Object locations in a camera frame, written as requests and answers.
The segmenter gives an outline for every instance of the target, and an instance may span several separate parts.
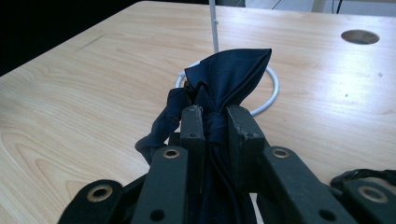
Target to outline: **dark background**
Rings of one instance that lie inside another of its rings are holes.
[[[208,0],[163,1],[208,4]],[[1,1],[0,76],[136,2],[138,0]]]

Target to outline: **dark blue cloth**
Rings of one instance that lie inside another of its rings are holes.
[[[151,164],[155,151],[165,147],[164,141],[177,129],[183,108],[191,104],[203,108],[204,186],[202,193],[190,195],[189,223],[257,223],[249,195],[234,186],[225,108],[239,105],[256,88],[270,57],[270,49],[231,49],[187,68],[188,90],[170,90],[151,133],[135,145]]]

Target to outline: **wood grain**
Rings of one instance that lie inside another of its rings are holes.
[[[394,18],[217,10],[221,50],[273,49],[280,94],[256,117],[272,145],[297,152],[324,183],[396,168]],[[347,43],[350,29],[380,41]],[[144,174],[134,143],[211,41],[208,7],[140,2],[1,77],[0,222],[55,223],[86,184]],[[264,77],[243,106],[271,91]]]

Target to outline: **metal rod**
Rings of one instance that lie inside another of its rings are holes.
[[[212,23],[213,48],[215,53],[219,52],[218,39],[218,20],[216,19],[216,3],[215,0],[209,0],[210,20]]]

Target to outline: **wooden table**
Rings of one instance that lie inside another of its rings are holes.
[[[396,19],[217,7],[220,50],[272,48],[276,102],[255,119],[324,183],[395,169]],[[340,34],[363,29],[373,45]],[[0,78],[0,217],[54,223],[88,183],[147,172],[149,133],[177,72],[212,54],[209,7],[137,3]],[[269,97],[265,76],[242,106]]]

